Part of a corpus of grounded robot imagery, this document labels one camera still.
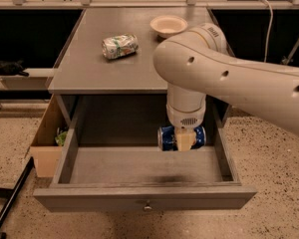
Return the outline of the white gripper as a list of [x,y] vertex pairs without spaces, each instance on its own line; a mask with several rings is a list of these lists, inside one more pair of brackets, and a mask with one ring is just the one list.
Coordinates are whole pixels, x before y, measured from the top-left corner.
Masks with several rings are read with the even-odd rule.
[[174,127],[176,146],[179,151],[189,151],[195,144],[196,133],[193,128],[199,126],[204,118],[205,104],[167,104],[167,117]]

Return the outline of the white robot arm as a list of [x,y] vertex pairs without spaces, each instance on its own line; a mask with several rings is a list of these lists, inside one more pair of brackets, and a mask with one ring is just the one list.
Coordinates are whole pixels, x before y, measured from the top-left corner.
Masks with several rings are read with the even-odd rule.
[[195,142],[206,96],[299,135],[299,68],[228,56],[224,35],[213,24],[161,42],[153,65],[167,81],[167,115],[180,151]]

